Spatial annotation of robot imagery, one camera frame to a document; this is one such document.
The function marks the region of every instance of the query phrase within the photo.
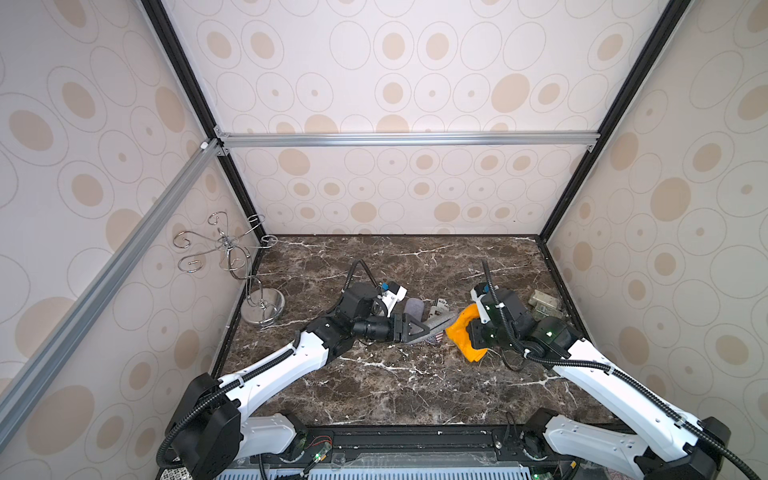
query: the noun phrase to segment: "wall panel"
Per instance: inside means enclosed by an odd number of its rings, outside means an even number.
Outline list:
[[[588,130],[665,0],[166,1],[225,131]]]
[[[592,338],[768,476],[768,15],[700,2],[549,242]],[[726,463],[725,478],[742,478]]]
[[[270,233],[541,231],[584,145],[234,148]]]
[[[201,142],[134,3],[0,5],[0,392]]]
[[[242,283],[218,267],[218,254],[198,257],[196,273],[177,268],[209,247],[190,236],[189,250],[178,249],[174,235],[214,235],[207,218],[218,210],[228,212],[231,233],[245,231],[214,161],[2,452],[1,480],[154,478],[165,426],[189,381],[212,366],[240,296]]]

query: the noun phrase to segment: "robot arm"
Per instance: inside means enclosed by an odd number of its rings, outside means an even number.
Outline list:
[[[534,321],[514,292],[493,285],[486,262],[483,267],[487,282],[475,287],[472,299],[485,315],[467,327],[472,348],[500,346],[552,368],[634,431],[634,435],[612,432],[539,409],[521,435],[532,459],[554,450],[638,480],[714,480],[725,457],[748,478],[759,480],[726,449],[730,430],[722,422],[714,417],[699,420],[656,396],[563,320],[548,316]]]
[[[339,302],[297,332],[295,340],[259,362],[214,380],[204,373],[193,380],[166,428],[157,453],[163,468],[187,467],[195,480],[209,480],[233,460],[261,453],[295,458],[303,450],[306,428],[290,414],[251,417],[288,385],[332,362],[355,339],[407,343],[429,328],[407,314],[394,313],[406,288],[390,282],[352,283],[361,260],[353,263]],[[412,326],[418,331],[412,333]],[[178,456],[180,461],[171,461]]]

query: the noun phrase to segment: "white vent grille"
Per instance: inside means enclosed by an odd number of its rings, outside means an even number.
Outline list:
[[[295,473],[294,470],[270,470],[268,480]],[[259,470],[232,469],[217,480],[261,480]],[[308,480],[531,480],[528,467],[446,467],[446,468],[344,468],[338,472],[317,469]]]

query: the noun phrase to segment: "round metal base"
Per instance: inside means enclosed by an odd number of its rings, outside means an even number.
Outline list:
[[[251,293],[250,297],[251,301],[255,303],[256,306],[251,306],[248,302],[243,302],[243,305],[240,308],[240,315],[243,317],[243,320],[251,325],[267,326],[274,323],[280,318],[280,315],[283,313],[286,306],[286,298],[279,290],[265,288],[262,291],[266,310],[261,307],[259,302],[261,297],[259,296],[258,288]]]

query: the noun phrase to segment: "brown marble surface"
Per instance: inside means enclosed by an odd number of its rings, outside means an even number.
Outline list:
[[[283,292],[286,309],[259,331],[245,322],[234,337],[224,373],[242,369],[293,339],[330,308],[353,258],[365,259],[376,280],[394,280],[407,296],[470,304],[487,259],[497,285],[524,301],[534,289],[559,296],[532,239],[516,237],[281,237],[259,270],[264,286]],[[362,280],[362,268],[356,280]],[[508,354],[510,362],[519,358]],[[356,343],[324,368],[304,376],[257,411],[290,410],[308,425],[498,424],[504,411],[522,423],[544,406],[582,422],[606,422],[609,411],[566,379],[527,363],[521,372],[488,351],[468,362],[447,337],[439,346]]]

